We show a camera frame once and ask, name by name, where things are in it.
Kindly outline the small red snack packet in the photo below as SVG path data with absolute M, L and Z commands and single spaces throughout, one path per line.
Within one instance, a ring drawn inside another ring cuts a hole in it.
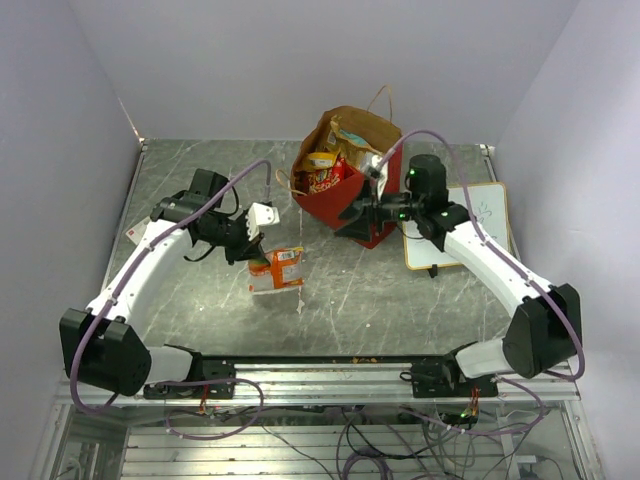
M 307 194 L 313 195 L 333 188 L 346 178 L 346 172 L 346 164 L 342 157 L 331 167 L 308 172 L 305 175 Z

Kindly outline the red paper bag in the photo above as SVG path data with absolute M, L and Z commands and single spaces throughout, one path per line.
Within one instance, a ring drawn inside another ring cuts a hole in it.
M 351 167 L 345 160 L 346 178 L 333 188 L 321 193 L 308 195 L 305 185 L 303 161 L 308 153 L 326 152 L 323 143 L 328 131 L 328 123 L 332 116 L 342 117 L 342 128 L 364 138 L 374 149 L 383 153 L 383 158 L 396 142 L 401 138 L 401 129 L 393 123 L 393 115 L 381 117 L 371 111 L 369 107 L 343 105 L 324 112 L 314 129 L 304 138 L 299 148 L 296 159 L 289 172 L 282 169 L 276 171 L 276 180 L 287 189 L 292 198 L 301 209 L 310 214 L 316 220 L 322 222 L 336 231 L 349 220 L 340 220 L 339 214 L 354 200 L 360 192 L 363 182 L 371 182 L 372 192 L 375 193 L 374 182 L 365 176 L 360 168 Z M 387 159 L 388 182 L 383 194 L 397 193 L 400 189 L 400 173 L 402 164 L 402 151 L 400 149 L 391 153 Z M 364 246 L 372 249 L 384 240 L 392 229 L 385 227 L 381 233 L 375 233 L 373 244 Z

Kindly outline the yellow snack bar wrapper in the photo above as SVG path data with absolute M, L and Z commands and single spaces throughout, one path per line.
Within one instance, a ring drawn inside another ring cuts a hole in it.
M 332 168 L 338 160 L 337 152 L 311 152 L 306 155 L 303 161 L 303 170 L 314 172 Z

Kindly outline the brown paper snack bag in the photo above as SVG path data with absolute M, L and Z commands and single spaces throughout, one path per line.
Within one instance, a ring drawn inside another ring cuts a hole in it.
M 351 167 L 359 169 L 367 156 L 383 156 L 364 138 L 342 128 L 342 117 L 334 115 L 328 123 L 328 131 L 324 139 L 323 149 L 329 153 L 337 153 Z

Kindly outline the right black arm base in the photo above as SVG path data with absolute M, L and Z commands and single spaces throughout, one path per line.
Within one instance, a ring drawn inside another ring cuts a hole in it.
M 410 384 L 417 399 L 471 398 L 476 394 L 494 398 L 499 394 L 491 375 L 467 378 L 458 367 L 441 362 L 412 364 L 399 378 Z

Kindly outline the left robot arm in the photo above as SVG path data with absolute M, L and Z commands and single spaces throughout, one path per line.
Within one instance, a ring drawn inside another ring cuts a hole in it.
M 192 397 L 226 370 L 187 347 L 148 347 L 140 337 L 147 309 L 179 260 L 194 245 L 221 249 L 228 264 L 261 259 L 263 228 L 279 213 L 270 200 L 225 213 L 220 207 L 235 183 L 199 169 L 188 189 L 162 199 L 134 252 L 111 283 L 85 308 L 68 309 L 59 323 L 66 375 L 74 397 L 81 383 L 133 396 L 159 386 L 158 395 Z

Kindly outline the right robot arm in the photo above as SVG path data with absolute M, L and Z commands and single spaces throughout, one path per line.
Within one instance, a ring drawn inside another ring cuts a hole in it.
M 503 337 L 453 352 L 453 364 L 440 373 L 448 393 L 463 395 L 476 378 L 487 375 L 558 377 L 557 364 L 584 357 L 577 290 L 569 284 L 556 286 L 526 268 L 484 230 L 469 207 L 452 201 L 438 157 L 412 157 L 401 193 L 384 192 L 387 174 L 381 156 L 366 154 L 361 171 L 363 186 L 340 213 L 344 224 L 336 236 L 369 241 L 388 224 L 412 222 L 424 240 L 471 271 L 511 316 Z

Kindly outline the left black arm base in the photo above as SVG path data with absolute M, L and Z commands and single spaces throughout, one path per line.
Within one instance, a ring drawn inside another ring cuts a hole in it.
M 235 365 L 226 360 L 205 359 L 202 365 L 201 380 L 207 380 L 208 384 L 200 388 L 205 399 L 230 400 L 233 398 L 235 385 L 230 383 L 214 384 L 213 380 L 226 380 L 236 377 Z

